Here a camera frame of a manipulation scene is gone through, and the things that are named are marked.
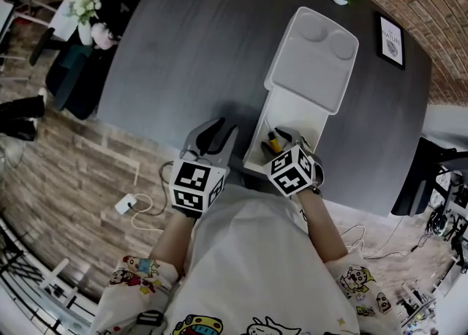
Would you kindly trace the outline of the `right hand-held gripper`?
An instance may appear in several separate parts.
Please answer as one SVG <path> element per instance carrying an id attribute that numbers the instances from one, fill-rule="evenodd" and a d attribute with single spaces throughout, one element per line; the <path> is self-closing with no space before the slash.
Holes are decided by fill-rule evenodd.
<path id="1" fill-rule="evenodd" d="M 279 126 L 276 133 L 286 141 L 282 153 L 275 153 L 269 143 L 262 141 L 261 152 L 266 158 L 263 172 L 268 180 L 285 196 L 303 189 L 318 189 L 324 182 L 321 159 L 313 154 L 309 144 L 296 129 Z"/>

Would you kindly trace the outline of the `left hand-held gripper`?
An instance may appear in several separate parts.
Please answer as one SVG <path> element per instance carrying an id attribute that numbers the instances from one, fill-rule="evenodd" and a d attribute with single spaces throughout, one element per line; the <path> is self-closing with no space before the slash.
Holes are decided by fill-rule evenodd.
<path id="1" fill-rule="evenodd" d="M 211 144 L 223 127 L 225 118 L 216 118 L 193 129 L 186 137 L 181 156 L 201 157 L 208 152 Z M 217 149 L 209 153 L 204 162 L 175 159 L 171 171 L 169 190 L 174 209 L 188 217 L 199 219 L 222 193 L 239 128 L 229 128 Z"/>

